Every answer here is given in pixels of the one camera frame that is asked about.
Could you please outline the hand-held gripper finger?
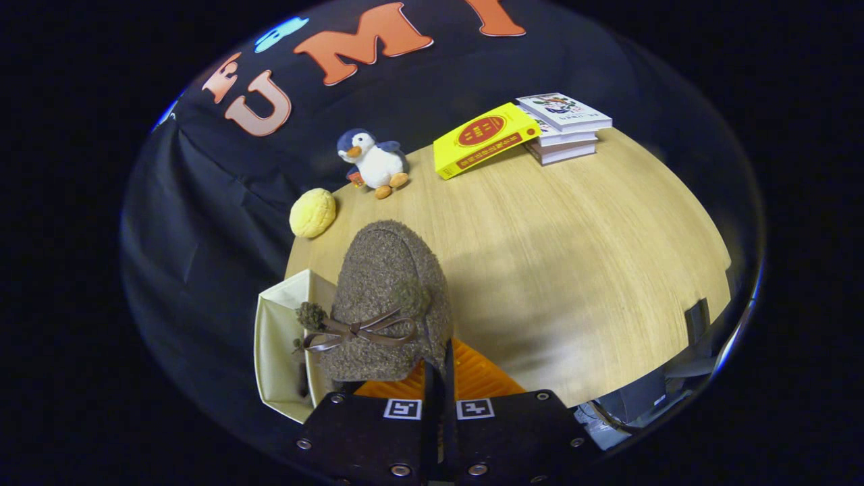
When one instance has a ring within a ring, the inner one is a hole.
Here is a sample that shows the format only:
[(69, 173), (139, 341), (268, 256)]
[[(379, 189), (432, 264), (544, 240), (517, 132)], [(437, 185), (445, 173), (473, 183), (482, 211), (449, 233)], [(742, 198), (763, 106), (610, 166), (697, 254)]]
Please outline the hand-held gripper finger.
[(445, 357), (443, 456), (455, 484), (580, 485), (603, 458), (603, 450), (549, 389), (457, 400), (451, 342)]
[(438, 464), (440, 376), (423, 399), (329, 393), (294, 436), (294, 464), (327, 485), (426, 485)]

